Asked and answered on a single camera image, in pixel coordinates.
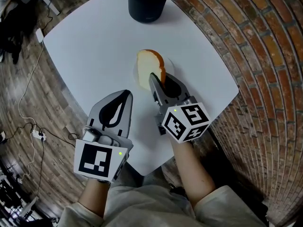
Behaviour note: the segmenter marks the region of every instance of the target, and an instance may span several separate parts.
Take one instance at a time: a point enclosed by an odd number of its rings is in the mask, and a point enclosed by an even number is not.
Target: brick wall
[[[234,169],[283,225],[303,202],[302,0],[177,0],[240,93],[212,129]]]

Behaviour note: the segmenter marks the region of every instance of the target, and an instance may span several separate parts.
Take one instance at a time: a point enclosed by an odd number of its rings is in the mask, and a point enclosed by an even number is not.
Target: wooden floor
[[[56,16],[50,12],[53,20],[45,29],[45,34],[87,1],[89,0],[53,0],[61,13]],[[44,27],[49,21],[47,12],[46,4],[37,0],[37,27]],[[11,136],[18,126],[30,122],[19,116],[18,102],[41,49],[42,46],[33,34],[29,39],[24,38],[17,65],[12,64],[8,54],[4,63],[0,64],[0,130],[5,130],[8,136]],[[70,141],[69,133],[81,134],[81,129],[87,121],[86,114],[76,104],[46,50],[41,55],[20,109],[26,117],[34,117],[39,126],[48,128],[67,141]],[[25,130],[18,130],[12,140],[1,145],[1,156],[6,166],[13,166],[15,173],[28,173],[26,165],[33,159],[34,151],[30,144],[29,131],[30,125]],[[32,193],[31,198],[36,196],[43,150],[39,140],[34,140],[34,146],[36,156],[34,163],[30,165],[31,175],[23,180],[23,188]],[[73,157],[73,146],[47,134],[40,200],[37,205],[50,217],[60,216],[63,207],[75,202],[83,190],[83,183],[73,174]]]

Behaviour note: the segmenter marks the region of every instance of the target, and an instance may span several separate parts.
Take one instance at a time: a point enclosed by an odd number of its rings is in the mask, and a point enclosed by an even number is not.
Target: white cable
[[[20,98],[20,101],[19,101],[19,103],[18,103],[18,110],[19,110],[20,116],[21,116],[23,119],[32,119],[32,120],[34,121],[34,123],[35,123],[35,125],[34,125],[34,130],[36,129],[36,121],[35,121],[34,118],[32,118],[32,117],[24,117],[24,116],[22,115],[22,113],[21,113],[21,111],[20,111],[20,103],[21,103],[21,100],[24,98],[24,96],[25,96],[25,94],[26,94],[26,92],[27,92],[28,85],[29,85],[29,83],[30,83],[30,81],[31,81],[31,79],[32,79],[32,76],[33,76],[33,74],[34,74],[34,72],[35,72],[35,69],[36,69],[36,67],[37,67],[37,65],[38,65],[38,63],[39,63],[39,60],[40,60],[40,57],[41,57],[41,55],[42,55],[43,50],[44,50],[44,42],[42,41],[42,51],[40,52],[39,57],[38,57],[38,60],[37,60],[37,63],[36,63],[36,65],[34,66],[34,69],[33,69],[32,73],[30,74],[30,77],[29,77],[29,80],[28,80],[28,83],[27,83],[27,87],[26,87],[26,89],[25,89],[25,91],[24,91],[24,94],[22,95],[22,97]],[[32,132],[30,132],[30,139],[31,139],[31,145],[32,145],[32,147],[33,147],[33,149],[34,149],[33,160],[27,164],[28,174],[23,173],[22,178],[18,178],[18,179],[20,179],[20,180],[23,180],[24,176],[30,176],[29,164],[31,164],[31,163],[33,163],[33,162],[35,161],[36,149],[35,149],[34,144],[33,144]]]
[[[28,168],[28,174],[27,174],[27,173],[23,173],[22,178],[18,178],[17,180],[19,180],[19,179],[20,179],[20,180],[23,180],[24,176],[30,176],[29,164],[31,164],[31,163],[33,163],[33,162],[35,161],[36,149],[35,149],[34,144],[33,144],[33,137],[32,137],[32,133],[30,133],[30,140],[31,140],[32,147],[33,147],[33,149],[34,149],[33,160],[27,164],[27,168]]]

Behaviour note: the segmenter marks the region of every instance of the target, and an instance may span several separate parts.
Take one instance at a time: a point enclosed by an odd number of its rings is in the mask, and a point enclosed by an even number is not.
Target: white table
[[[134,80],[136,53],[154,49],[172,60],[175,76],[205,105],[214,120],[238,88],[213,46],[171,0],[152,24],[128,13],[128,0],[90,0],[61,21],[44,39],[67,87],[89,115],[92,106],[113,92],[134,96],[128,162],[147,175],[173,156],[168,137],[160,136],[151,93]]]

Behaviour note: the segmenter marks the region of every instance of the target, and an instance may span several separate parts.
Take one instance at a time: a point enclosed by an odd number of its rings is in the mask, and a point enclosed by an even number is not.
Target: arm
[[[4,8],[3,8],[3,10],[2,10],[2,13],[0,14],[0,16],[6,16],[6,9],[7,9],[7,7],[10,5],[10,3],[12,2],[12,0],[7,0],[6,1],[6,3],[5,3],[5,5],[4,5]]]
[[[108,183],[89,179],[78,202],[93,213],[103,217],[108,189]]]
[[[177,143],[169,136],[174,150],[181,180],[193,207],[205,196],[214,191],[215,184],[202,164],[195,156],[192,145],[188,142]]]

